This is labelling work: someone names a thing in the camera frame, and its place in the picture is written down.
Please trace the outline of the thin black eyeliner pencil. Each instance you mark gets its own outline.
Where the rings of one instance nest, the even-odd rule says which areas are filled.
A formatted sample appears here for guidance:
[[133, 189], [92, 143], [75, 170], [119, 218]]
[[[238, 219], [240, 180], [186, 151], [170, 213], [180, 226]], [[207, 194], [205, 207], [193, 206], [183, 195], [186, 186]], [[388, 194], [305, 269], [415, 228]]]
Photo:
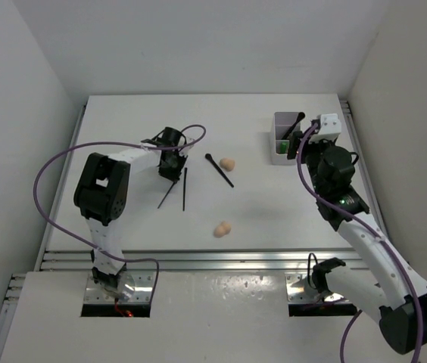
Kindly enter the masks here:
[[175, 188], [175, 186], [178, 184], [178, 181], [173, 181], [171, 186], [169, 186], [167, 192], [165, 193], [165, 195], [163, 196], [163, 198], [161, 199], [160, 203], [158, 204], [157, 208], [160, 209], [165, 200], [168, 198], [168, 196], [170, 195], [170, 193], [172, 192], [172, 190]]

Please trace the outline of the green lipstick tube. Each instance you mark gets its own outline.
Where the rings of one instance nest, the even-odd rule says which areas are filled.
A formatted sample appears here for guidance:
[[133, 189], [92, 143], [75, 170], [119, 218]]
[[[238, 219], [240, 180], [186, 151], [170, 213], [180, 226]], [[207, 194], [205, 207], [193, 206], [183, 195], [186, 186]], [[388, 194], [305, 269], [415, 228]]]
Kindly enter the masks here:
[[283, 140], [279, 143], [279, 154], [287, 154], [289, 141]]

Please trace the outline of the large black powder brush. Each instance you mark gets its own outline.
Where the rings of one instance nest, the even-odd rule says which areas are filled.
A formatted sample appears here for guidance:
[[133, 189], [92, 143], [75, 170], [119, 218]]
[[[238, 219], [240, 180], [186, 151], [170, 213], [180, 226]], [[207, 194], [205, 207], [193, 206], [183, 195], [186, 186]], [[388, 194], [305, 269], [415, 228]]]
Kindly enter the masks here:
[[285, 134], [282, 136], [282, 140], [288, 140], [292, 132], [296, 129], [296, 127], [301, 123], [301, 121], [305, 118], [305, 113], [300, 112], [295, 120], [295, 122], [287, 129]]

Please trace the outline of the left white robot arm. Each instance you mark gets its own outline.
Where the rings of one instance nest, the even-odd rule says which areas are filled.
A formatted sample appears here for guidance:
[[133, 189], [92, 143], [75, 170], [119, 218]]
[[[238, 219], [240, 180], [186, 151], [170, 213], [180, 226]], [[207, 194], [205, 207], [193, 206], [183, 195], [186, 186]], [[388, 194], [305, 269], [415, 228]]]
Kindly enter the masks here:
[[117, 220], [126, 208], [130, 179], [156, 168], [160, 177], [177, 183], [194, 142], [184, 132], [166, 127], [153, 138], [118, 153], [88, 156], [73, 196], [95, 245], [92, 276], [110, 292], [124, 285], [126, 261], [120, 247]]

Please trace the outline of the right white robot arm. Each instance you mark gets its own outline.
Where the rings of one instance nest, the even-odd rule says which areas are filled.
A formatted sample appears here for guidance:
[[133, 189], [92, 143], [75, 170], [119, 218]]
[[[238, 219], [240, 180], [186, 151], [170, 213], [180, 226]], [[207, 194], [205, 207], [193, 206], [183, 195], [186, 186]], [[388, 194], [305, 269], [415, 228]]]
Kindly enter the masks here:
[[396, 251], [353, 188], [358, 156], [336, 144], [338, 135], [319, 126], [293, 131], [287, 158], [295, 160], [319, 214], [358, 252], [376, 283], [363, 282], [345, 261], [331, 258], [309, 267], [308, 290], [317, 299], [328, 293], [342, 295], [377, 323], [395, 352], [412, 353], [417, 361], [427, 343], [427, 280]]

